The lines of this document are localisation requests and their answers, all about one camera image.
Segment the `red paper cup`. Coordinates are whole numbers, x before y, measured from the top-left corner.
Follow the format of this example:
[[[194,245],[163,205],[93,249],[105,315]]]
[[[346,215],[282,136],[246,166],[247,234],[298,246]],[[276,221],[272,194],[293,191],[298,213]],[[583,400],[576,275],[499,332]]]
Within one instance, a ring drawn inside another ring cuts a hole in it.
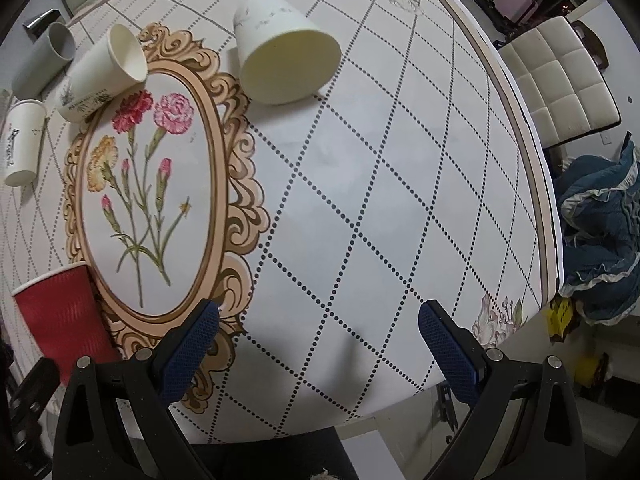
[[[120,360],[103,323],[87,263],[38,276],[14,289],[12,297],[43,355],[58,367],[64,386],[82,356],[99,364]]]

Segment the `white quilted chair right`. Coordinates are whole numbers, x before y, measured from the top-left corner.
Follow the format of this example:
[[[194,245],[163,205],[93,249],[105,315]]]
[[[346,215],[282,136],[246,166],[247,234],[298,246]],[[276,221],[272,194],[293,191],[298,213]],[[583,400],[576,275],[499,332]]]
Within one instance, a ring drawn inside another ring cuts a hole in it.
[[[550,18],[498,52],[520,88],[543,148],[622,122],[600,68],[566,18]]]

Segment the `plain white paper cup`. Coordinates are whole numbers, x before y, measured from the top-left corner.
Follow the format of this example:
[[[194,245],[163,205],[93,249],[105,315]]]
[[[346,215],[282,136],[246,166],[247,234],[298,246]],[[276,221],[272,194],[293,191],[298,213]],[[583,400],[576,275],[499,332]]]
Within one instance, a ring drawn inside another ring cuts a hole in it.
[[[338,41],[286,0],[247,0],[233,15],[239,80],[248,97],[282,105],[311,96],[340,65]]]

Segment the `floral diamond-pattern tablecloth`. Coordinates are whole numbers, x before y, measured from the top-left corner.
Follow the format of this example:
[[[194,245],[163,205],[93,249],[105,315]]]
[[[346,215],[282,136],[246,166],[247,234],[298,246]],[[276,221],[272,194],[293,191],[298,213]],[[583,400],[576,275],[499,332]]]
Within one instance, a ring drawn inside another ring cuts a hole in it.
[[[247,1],[78,12],[79,54],[122,25],[149,78],[88,125],[50,110],[38,181],[1,191],[1,312],[21,372],[40,350],[12,294],[66,264],[88,264],[124,356],[218,302],[219,332],[172,408],[193,442],[381,411],[442,378],[423,301],[500,344],[561,281],[533,122],[459,0],[286,0],[342,58],[283,106],[239,84],[233,15]]]

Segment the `yellow black tool on floor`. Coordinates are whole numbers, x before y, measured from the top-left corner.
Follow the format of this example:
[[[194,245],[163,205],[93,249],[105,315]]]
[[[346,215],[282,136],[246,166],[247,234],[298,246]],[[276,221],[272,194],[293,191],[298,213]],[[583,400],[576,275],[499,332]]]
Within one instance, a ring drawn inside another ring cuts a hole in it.
[[[544,313],[549,339],[552,342],[563,342],[576,327],[574,304],[570,298],[554,297]]]

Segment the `white cup with black calligraphy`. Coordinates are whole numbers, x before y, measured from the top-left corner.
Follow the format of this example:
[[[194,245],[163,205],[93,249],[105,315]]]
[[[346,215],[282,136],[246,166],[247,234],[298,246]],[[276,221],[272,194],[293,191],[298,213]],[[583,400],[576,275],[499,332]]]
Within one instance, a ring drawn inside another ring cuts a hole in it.
[[[19,188],[37,177],[46,118],[47,109],[38,100],[21,100],[9,109],[3,131],[2,171],[5,185]]]

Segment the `grey paper cup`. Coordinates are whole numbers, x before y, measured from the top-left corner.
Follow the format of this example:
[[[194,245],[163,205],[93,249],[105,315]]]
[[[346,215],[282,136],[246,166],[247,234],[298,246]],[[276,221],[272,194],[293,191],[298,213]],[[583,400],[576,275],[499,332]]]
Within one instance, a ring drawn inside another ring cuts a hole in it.
[[[76,44],[70,30],[52,23],[34,43],[12,80],[12,91],[19,100],[35,99],[56,75],[73,61]]]

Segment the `blue ruffled cloth pile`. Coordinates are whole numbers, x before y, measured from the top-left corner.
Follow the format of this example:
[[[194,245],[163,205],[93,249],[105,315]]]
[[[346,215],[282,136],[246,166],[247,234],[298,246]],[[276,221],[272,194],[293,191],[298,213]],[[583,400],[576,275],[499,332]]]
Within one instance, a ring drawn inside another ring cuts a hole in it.
[[[582,155],[553,181],[563,242],[559,295],[591,325],[615,325],[639,305],[639,148],[618,159]]]

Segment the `white cup with bamboo print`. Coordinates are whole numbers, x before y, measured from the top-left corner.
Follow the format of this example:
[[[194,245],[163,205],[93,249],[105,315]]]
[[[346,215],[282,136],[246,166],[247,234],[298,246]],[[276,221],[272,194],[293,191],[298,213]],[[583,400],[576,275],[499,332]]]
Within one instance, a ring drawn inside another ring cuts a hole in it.
[[[77,124],[119,96],[145,82],[148,64],[132,31],[113,25],[70,69],[55,95],[55,109]]]

